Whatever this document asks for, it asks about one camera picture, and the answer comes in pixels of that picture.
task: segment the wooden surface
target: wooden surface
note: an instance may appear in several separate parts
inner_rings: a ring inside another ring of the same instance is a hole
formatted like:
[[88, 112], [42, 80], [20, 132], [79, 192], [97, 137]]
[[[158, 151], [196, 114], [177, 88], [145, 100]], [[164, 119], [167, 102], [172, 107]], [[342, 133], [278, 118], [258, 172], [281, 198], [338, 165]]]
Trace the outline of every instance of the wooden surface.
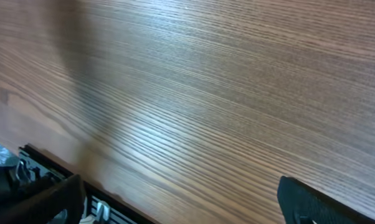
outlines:
[[375, 0], [0, 0], [0, 142], [158, 223], [375, 218]]

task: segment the black object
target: black object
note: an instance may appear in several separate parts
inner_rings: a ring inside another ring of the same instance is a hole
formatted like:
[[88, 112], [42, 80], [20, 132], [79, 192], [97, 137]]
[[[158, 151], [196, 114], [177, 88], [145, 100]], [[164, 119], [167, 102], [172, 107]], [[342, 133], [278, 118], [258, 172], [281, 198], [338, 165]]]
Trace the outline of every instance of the black object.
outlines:
[[280, 179], [277, 198], [286, 224], [375, 224], [375, 220], [292, 177]]
[[5, 177], [0, 177], [5, 186], [0, 190], [0, 223], [74, 224], [89, 215], [96, 223], [152, 223], [29, 145], [20, 148], [19, 157], [12, 172], [0, 170]]

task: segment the brown wood grain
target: brown wood grain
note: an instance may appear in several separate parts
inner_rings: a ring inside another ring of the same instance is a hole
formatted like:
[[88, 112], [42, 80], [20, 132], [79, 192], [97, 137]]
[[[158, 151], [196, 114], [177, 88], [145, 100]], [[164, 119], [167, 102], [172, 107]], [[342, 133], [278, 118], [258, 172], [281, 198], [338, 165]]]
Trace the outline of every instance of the brown wood grain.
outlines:
[[0, 0], [0, 142], [159, 223], [283, 223], [281, 175], [375, 218], [375, 1]]

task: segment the wooden table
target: wooden table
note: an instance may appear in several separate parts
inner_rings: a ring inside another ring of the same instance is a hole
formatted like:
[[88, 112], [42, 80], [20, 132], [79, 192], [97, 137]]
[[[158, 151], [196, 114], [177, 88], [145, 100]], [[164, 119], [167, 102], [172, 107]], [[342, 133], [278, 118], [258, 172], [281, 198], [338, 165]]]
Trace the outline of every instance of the wooden table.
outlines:
[[0, 0], [0, 142], [158, 223], [375, 218], [375, 1]]

